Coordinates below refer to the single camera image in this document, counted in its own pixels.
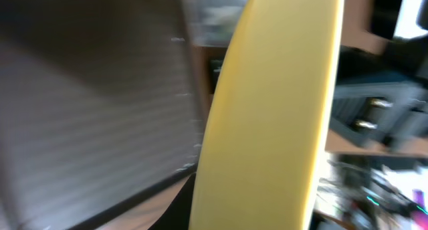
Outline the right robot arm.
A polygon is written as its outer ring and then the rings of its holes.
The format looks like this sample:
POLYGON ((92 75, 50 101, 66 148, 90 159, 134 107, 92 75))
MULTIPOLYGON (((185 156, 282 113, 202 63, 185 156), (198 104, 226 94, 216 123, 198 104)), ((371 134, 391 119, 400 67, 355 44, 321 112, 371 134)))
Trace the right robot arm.
POLYGON ((427 135, 427 47, 390 43, 381 55, 340 48, 330 129, 391 151, 427 135))

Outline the yellow plate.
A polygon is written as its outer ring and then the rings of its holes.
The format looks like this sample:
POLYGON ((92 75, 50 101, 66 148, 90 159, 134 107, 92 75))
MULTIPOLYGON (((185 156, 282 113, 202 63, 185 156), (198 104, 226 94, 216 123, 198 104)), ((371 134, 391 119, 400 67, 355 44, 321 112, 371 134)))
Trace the yellow plate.
POLYGON ((332 107, 344 0, 249 0, 228 47, 189 227, 309 228, 332 107))

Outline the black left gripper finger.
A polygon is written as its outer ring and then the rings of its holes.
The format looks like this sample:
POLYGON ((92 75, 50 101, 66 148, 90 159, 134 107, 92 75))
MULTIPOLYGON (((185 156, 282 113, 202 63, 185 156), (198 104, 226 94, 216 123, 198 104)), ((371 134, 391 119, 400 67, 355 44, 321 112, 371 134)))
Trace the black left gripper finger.
POLYGON ((195 187, 193 173, 177 193, 166 211, 148 230, 188 230, 195 187))

